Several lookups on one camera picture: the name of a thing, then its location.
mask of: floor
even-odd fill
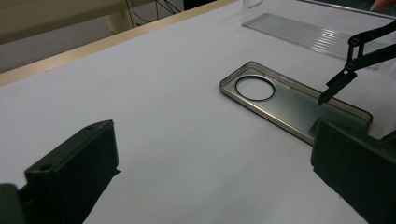
[[[183,9],[183,0],[159,0],[131,9],[134,27],[156,21]],[[106,18],[85,21],[59,30],[0,45],[0,73],[75,49],[112,34]]]

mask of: white table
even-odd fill
[[[85,223],[365,223],[312,171],[311,146],[219,92],[248,61],[320,91],[344,63],[243,28],[241,8],[2,86],[0,182],[22,187],[28,166],[114,119],[122,173]],[[371,112],[379,137],[396,128],[394,83],[362,70],[337,97]]]

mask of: transparent plastic box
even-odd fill
[[[310,0],[244,0],[242,25],[345,61],[351,36],[393,20],[389,15]],[[367,43],[364,53],[395,42],[396,32]]]

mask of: white tabletop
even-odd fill
[[[320,91],[345,62],[243,28],[241,8],[1,87],[0,182],[22,187],[35,161],[113,119],[122,173],[85,223],[365,223],[312,171],[311,146],[219,92],[248,61]],[[374,115],[372,136],[396,129],[395,78],[358,74],[337,97]]]

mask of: table edge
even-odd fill
[[[23,80],[25,78],[47,72],[50,69],[62,66],[67,63],[71,63],[75,60],[87,57],[95,52],[98,52],[103,49],[110,48],[112,46],[118,45],[122,42],[125,42],[127,40],[139,37],[141,35],[148,34],[150,32],[153,32],[155,30],[162,29],[164,27],[167,27],[169,25],[175,24],[180,21],[184,21],[196,16],[199,16],[201,14],[204,14],[208,11],[227,6],[233,2],[236,2],[236,0],[218,0],[200,7],[196,7],[187,11],[183,11],[181,13],[178,13],[176,15],[164,18],[159,21],[154,21],[151,22],[147,25],[140,26],[137,28],[134,28],[132,30],[113,35],[98,41],[95,41],[91,44],[76,48],[76,49],[71,49],[69,51],[66,51],[61,54],[57,54],[55,56],[49,57],[47,59],[35,62],[35,63],[30,63],[25,66],[7,71],[5,73],[0,74],[0,87],[6,86],[8,84],[17,82],[19,80]]]

